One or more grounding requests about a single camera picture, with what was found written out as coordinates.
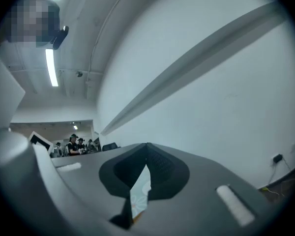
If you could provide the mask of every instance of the ceiling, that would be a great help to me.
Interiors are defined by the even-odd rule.
[[[44,123],[11,123],[10,128],[12,131],[18,131],[20,129],[28,128],[72,128],[73,125],[78,126],[78,128],[91,127],[92,120],[82,120],[73,122],[44,122]]]
[[[5,42],[0,47],[0,58],[26,96],[95,101],[111,54],[127,27],[150,1],[56,0],[60,28],[69,26],[68,36],[54,51],[57,88],[51,86],[44,48]],[[83,76],[78,78],[77,71]]]

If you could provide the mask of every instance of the person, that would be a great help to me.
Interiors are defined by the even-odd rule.
[[[102,149],[101,149],[101,147],[100,147],[100,143],[99,143],[99,141],[95,141],[95,148],[96,148],[96,150],[97,150],[98,152],[101,152],[101,151],[102,151]]]
[[[83,144],[83,138],[80,138],[79,140],[78,140],[78,144],[77,144],[77,148],[78,149],[85,149],[85,145]]]
[[[56,148],[57,148],[58,151],[59,151],[59,155],[62,156],[62,150],[61,150],[61,147],[60,147],[60,146],[61,146],[61,143],[60,143],[60,142],[57,142],[57,143],[56,143]]]
[[[69,156],[73,156],[73,155],[79,155],[80,152],[78,152],[77,149],[77,144],[75,143],[75,141],[77,140],[77,135],[76,134],[72,134],[70,136],[69,139],[69,143],[68,143],[68,150],[69,150]]]
[[[91,144],[91,143],[92,143],[92,139],[89,139],[89,141],[88,141],[86,147],[87,147],[87,148],[90,148],[90,144]]]

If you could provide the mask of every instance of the white wall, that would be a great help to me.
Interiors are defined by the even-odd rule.
[[[42,96],[23,100],[13,116],[13,123],[92,120],[95,103],[73,98],[51,99]]]
[[[61,145],[64,145],[64,140],[55,140],[55,141],[51,141],[54,145],[56,145],[56,143],[61,143]]]
[[[132,24],[107,67],[97,101],[101,130],[193,46],[269,1],[157,0]],[[255,187],[267,185],[275,154],[295,167],[291,29],[288,22],[272,29],[138,117],[100,135],[101,144],[170,146],[211,158]],[[287,173],[279,163],[273,181]]]
[[[92,134],[92,140],[95,141],[98,138],[99,134],[96,131],[94,131],[93,123],[92,123],[92,126],[90,127],[90,132]]]

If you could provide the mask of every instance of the gray panel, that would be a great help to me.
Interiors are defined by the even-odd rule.
[[[173,198],[149,201],[146,211],[131,231],[147,235],[205,233],[213,236],[239,229],[215,191],[225,184],[230,184],[255,214],[261,214],[268,207],[265,198],[254,187],[222,165],[178,149],[155,146],[183,160],[189,167],[190,179]]]
[[[65,158],[64,160],[69,159],[66,161],[69,161],[71,164],[81,161],[81,164],[84,164],[84,167],[79,169],[80,172],[79,170],[76,170],[79,172],[79,177],[70,179],[65,176],[64,179],[66,180],[63,181],[58,174],[58,171],[52,164],[49,155],[47,153],[43,153],[41,148],[43,147],[35,146],[35,154],[46,189],[59,213],[61,213],[66,221],[72,227],[74,227],[79,235],[129,235],[129,232],[113,225],[108,221],[108,213],[118,210],[119,204],[117,204],[117,207],[111,207],[112,209],[110,209],[109,202],[111,200],[114,202],[113,199],[115,197],[112,197],[109,193],[107,193],[107,195],[104,195],[101,197],[101,199],[99,199],[99,195],[97,195],[91,200],[83,200],[79,198],[74,191],[72,191],[70,186],[68,186],[68,184],[78,186],[79,194],[81,192],[89,192],[88,184],[91,184],[91,182],[87,182],[83,179],[88,175],[88,170],[90,170],[90,173],[92,173],[92,169],[86,167],[85,162],[88,161],[88,158],[94,158],[94,155],[96,154]],[[98,171],[98,168],[94,166],[93,168],[95,169],[95,172]],[[98,193],[103,193],[102,188],[104,189],[104,187],[98,186]],[[120,198],[117,198],[116,200],[120,204],[124,203],[124,200]]]
[[[49,157],[43,146],[40,153]],[[39,174],[34,148],[21,134],[0,131],[0,192],[27,226],[43,235],[77,235],[54,206]]]
[[[106,161],[124,154],[141,144],[130,145],[114,150],[63,158],[53,158],[58,168],[65,165],[80,163],[81,168],[69,172],[58,171],[65,184],[89,208],[107,220],[121,213],[125,199],[112,196],[99,179],[99,169]]]

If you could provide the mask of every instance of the chair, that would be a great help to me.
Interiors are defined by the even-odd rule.
[[[112,149],[116,149],[118,148],[116,143],[112,143],[112,144],[107,144],[103,146],[103,151],[107,151],[107,150],[112,150]]]

